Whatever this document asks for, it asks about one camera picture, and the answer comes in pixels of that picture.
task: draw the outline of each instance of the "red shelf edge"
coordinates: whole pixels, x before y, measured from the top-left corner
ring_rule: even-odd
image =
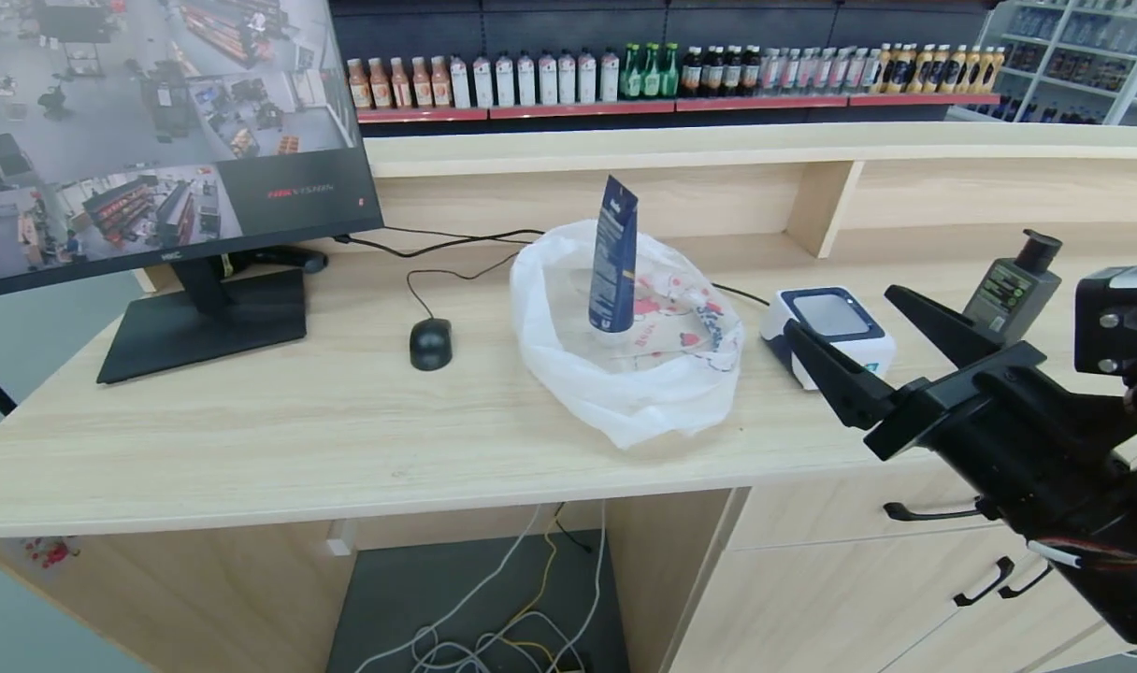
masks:
[[[640,115],[675,110],[674,101],[574,102],[565,106],[490,108],[490,118],[580,118],[580,116],[590,115]]]
[[[356,110],[358,124],[407,123],[407,121],[480,121],[487,110],[435,108],[429,110]]]
[[[856,93],[850,98],[853,108],[873,106],[970,106],[1001,102],[999,93]]]
[[[846,108],[846,95],[765,95],[764,98],[681,98],[677,111]]]

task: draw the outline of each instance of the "computer mouse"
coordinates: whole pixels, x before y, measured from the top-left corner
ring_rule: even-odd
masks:
[[[410,366],[437,371],[453,362],[453,323],[443,318],[418,321],[410,329]]]

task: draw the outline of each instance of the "monitor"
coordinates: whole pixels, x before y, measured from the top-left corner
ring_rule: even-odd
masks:
[[[128,306],[99,381],[302,338],[300,272],[221,282],[223,255],[382,224],[324,0],[0,5],[0,294],[183,284]]]

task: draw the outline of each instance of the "counter top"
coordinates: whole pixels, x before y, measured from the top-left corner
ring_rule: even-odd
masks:
[[[1065,241],[1064,277],[1029,339],[1065,387],[1119,392],[1071,371],[1074,281],[1137,264],[1137,225],[1047,226]],[[769,297],[846,284],[894,333],[898,384],[949,364],[881,298],[902,282],[961,306],[1014,226],[849,231],[828,260],[781,234],[671,243],[714,281]],[[0,537],[127,533],[407,514],[761,484],[791,472],[880,465],[757,339],[761,307],[732,297],[748,329],[727,422],[692,439],[615,449],[536,382],[509,327],[508,277],[416,276],[453,321],[455,357],[412,369],[407,336],[424,317],[409,268],[470,273],[512,251],[445,250],[422,260],[335,255],[308,276],[310,334],[298,344],[96,387],[113,324],[0,424]],[[911,451],[906,460],[931,460]]]
[[[1137,159],[1137,127],[1080,124],[767,124],[371,138],[373,177],[965,158]]]

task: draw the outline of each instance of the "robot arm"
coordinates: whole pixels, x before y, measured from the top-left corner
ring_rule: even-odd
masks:
[[[786,339],[835,414],[868,430],[881,460],[937,452],[980,493],[981,514],[1004,520],[1137,643],[1137,470],[1113,452],[1137,434],[1137,266],[1077,285],[1074,367],[1120,376],[1123,397],[1065,391],[1034,346],[1005,346],[905,286],[885,297],[958,369],[893,389],[792,321]]]

